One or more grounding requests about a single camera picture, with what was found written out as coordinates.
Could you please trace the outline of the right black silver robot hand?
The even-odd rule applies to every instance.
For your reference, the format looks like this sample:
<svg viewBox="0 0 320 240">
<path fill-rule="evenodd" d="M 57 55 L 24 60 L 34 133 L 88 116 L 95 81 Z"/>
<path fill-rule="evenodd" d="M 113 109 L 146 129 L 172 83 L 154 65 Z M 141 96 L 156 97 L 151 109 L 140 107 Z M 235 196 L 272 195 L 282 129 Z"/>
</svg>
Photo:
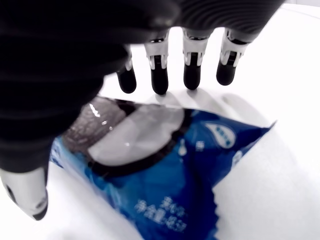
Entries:
<svg viewBox="0 0 320 240">
<path fill-rule="evenodd" d="M 168 89 L 168 32 L 183 30 L 184 85 L 195 90 L 208 38 L 225 34 L 217 81 L 236 67 L 280 0 L 3 0 L 0 3 L 0 178 L 11 200 L 41 220 L 48 164 L 66 131 L 116 73 L 135 90 L 130 45 L 143 44 L 155 93 Z"/>
</svg>

